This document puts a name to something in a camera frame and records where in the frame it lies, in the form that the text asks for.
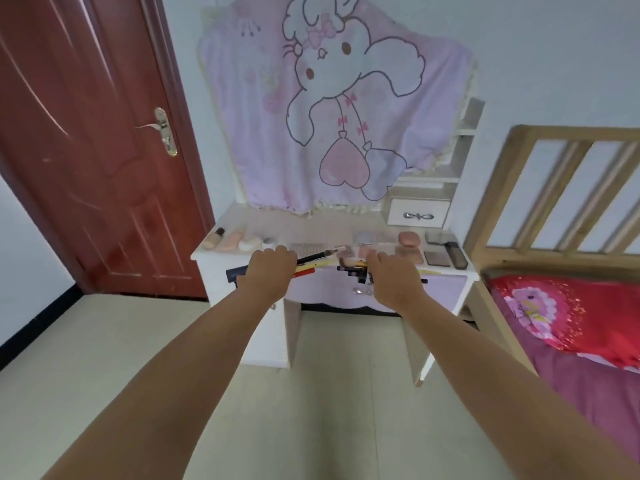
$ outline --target pink drawer front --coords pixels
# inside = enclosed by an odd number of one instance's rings
[[[424,289],[430,297],[446,309],[453,310],[465,286],[466,276],[430,274],[423,277],[429,281]],[[367,287],[359,284],[355,276],[335,269],[318,269],[313,274],[292,280],[285,298],[299,303],[324,303],[337,308],[368,306],[380,312],[393,311],[380,305],[372,296],[357,292],[366,290]]]

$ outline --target door frame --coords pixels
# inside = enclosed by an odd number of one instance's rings
[[[173,52],[173,44],[169,35],[166,15],[164,14],[164,6],[162,0],[138,1],[142,7],[149,38],[151,39],[154,55],[156,56],[158,71],[169,104],[171,125],[178,135],[176,138],[178,151],[187,168],[187,174],[195,196],[202,229],[204,233],[207,233],[215,224],[213,209],[211,208],[211,199],[209,198],[200,154],[193,133],[193,127],[191,126],[191,117],[189,116],[189,108],[182,88],[178,63],[175,58],[175,53]],[[13,170],[12,165],[2,152],[0,152],[0,175],[2,175],[7,185],[9,185],[9,188],[11,188],[18,201],[27,211],[29,217],[31,217],[34,224],[36,224],[36,227],[43,234],[46,241],[57,254],[58,258],[60,258],[60,261],[62,261],[62,264],[67,268],[69,274],[71,274],[71,277],[73,277],[80,289],[85,294],[95,293],[96,288],[92,285],[88,273],[76,259],[73,250],[60,239],[56,227],[51,220],[49,220],[44,209],[40,206],[27,186],[20,180],[20,177],[18,177],[18,174]]]

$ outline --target hand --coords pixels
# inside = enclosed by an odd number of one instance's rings
[[[251,256],[245,276],[238,276],[238,289],[264,297],[272,305],[284,297],[296,272],[298,256],[284,246],[275,251],[256,251]]]
[[[407,259],[386,253],[370,254],[367,265],[373,276],[374,297],[397,313],[404,315],[426,295],[420,273]]]

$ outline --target wooden bed frame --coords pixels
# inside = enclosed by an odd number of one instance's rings
[[[488,246],[509,196],[539,140],[562,140],[566,144],[512,245],[508,248]],[[532,249],[532,244],[576,169],[597,141],[620,141],[623,144],[595,191],[573,218],[556,249]],[[524,125],[512,128],[464,244],[476,270],[481,276],[491,269],[511,268],[540,273],[588,273],[590,276],[602,278],[640,280],[640,255],[625,254],[625,250],[640,234],[640,200],[622,224],[613,231],[601,250],[578,250],[638,165],[640,128]],[[466,306],[471,311],[480,332],[535,372],[482,281],[474,284]]]

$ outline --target red wooden door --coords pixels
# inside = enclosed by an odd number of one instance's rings
[[[135,128],[156,107],[138,0],[0,0],[3,158],[98,291],[204,297],[184,160]]]

